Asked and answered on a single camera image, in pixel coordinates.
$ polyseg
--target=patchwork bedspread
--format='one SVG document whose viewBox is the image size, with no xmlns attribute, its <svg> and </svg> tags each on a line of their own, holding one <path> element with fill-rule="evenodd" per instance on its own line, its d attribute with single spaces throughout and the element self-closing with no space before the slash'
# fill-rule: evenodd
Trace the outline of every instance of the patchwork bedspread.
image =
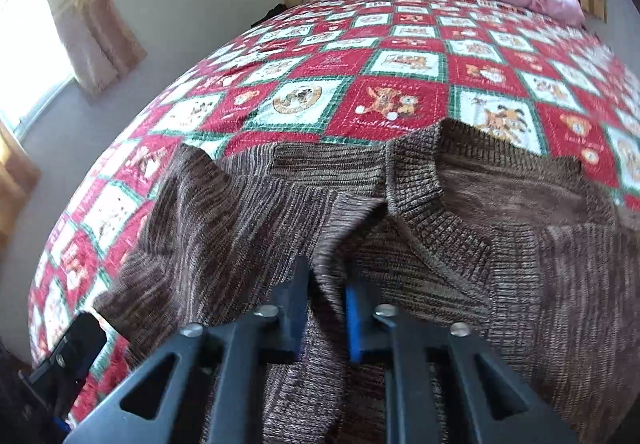
<svg viewBox="0 0 640 444">
<path fill-rule="evenodd" d="M 573 155 L 640 209 L 640 82 L 584 31 L 487 0 L 312 0 L 221 47 L 170 85 L 89 170 L 52 231 L 29 297 L 40 361 L 136 243 L 179 143 L 211 157 L 286 139 L 370 144 L 458 117 Z M 108 344 L 72 410 L 128 373 Z"/>
</svg>

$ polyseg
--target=white wall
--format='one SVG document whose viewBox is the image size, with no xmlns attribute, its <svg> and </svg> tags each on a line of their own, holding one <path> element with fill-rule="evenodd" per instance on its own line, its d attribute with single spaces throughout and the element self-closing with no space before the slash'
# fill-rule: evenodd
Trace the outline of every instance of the white wall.
<svg viewBox="0 0 640 444">
<path fill-rule="evenodd" d="M 42 180 L 0 263 L 0 336 L 29 360 L 26 298 L 47 236 L 82 177 L 151 99 L 284 0 L 113 0 L 148 52 L 124 81 L 90 103 L 67 87 L 24 140 Z"/>
<path fill-rule="evenodd" d="M 640 76 L 640 14 L 632 0 L 607 0 L 607 23 L 588 18 L 587 28 Z"/>
</svg>

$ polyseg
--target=bolt head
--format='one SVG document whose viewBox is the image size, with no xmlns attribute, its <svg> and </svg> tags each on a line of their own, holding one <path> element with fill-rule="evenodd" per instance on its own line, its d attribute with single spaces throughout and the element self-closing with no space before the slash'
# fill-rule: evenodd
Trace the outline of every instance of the bolt head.
<svg viewBox="0 0 640 444">
<path fill-rule="evenodd" d="M 263 318 L 273 318 L 278 315 L 278 310 L 277 305 L 261 305 L 255 310 L 254 314 Z"/>
<path fill-rule="evenodd" d="M 464 338 L 469 334 L 471 334 L 471 327 L 466 323 L 462 323 L 462 321 L 459 321 L 457 323 L 453 323 L 453 325 L 450 326 L 449 331 L 454 336 L 457 336 L 459 338 Z"/>
<path fill-rule="evenodd" d="M 398 307 L 390 303 L 381 303 L 376 307 L 375 313 L 383 318 L 391 318 L 398 314 Z"/>
<path fill-rule="evenodd" d="M 200 323 L 189 323 L 180 329 L 180 334 L 188 338 L 197 338 L 204 331 L 204 327 Z"/>
</svg>

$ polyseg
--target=windowsill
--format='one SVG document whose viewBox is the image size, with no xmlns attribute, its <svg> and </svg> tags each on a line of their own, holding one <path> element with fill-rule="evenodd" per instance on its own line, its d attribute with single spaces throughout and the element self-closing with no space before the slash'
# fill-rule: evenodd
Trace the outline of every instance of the windowsill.
<svg viewBox="0 0 640 444">
<path fill-rule="evenodd" d="M 69 76 L 62 83 L 55 85 L 55 87 L 51 88 L 44 96 L 33 106 L 29 114 L 22 119 L 20 119 L 20 124 L 16 127 L 14 131 L 15 137 L 18 141 L 22 141 L 27 135 L 27 132 L 31 129 L 34 122 L 40 117 L 40 115 L 47 109 L 50 103 L 60 94 L 67 85 L 71 82 L 76 81 L 75 76 Z"/>
</svg>

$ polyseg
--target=quilt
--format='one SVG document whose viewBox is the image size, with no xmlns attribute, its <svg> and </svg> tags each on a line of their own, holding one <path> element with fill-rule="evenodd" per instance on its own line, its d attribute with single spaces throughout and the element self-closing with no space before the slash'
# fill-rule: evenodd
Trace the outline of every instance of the quilt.
<svg viewBox="0 0 640 444">
<path fill-rule="evenodd" d="M 110 287 L 187 143 L 211 157 L 278 140 L 369 145 L 452 116 L 543 155 L 572 155 L 640 210 L 640 82 L 586 31 L 491 0 L 311 0 L 241 34 L 156 97 L 89 170 L 29 295 L 34 363 Z M 127 376 L 108 343 L 72 408 Z"/>
</svg>

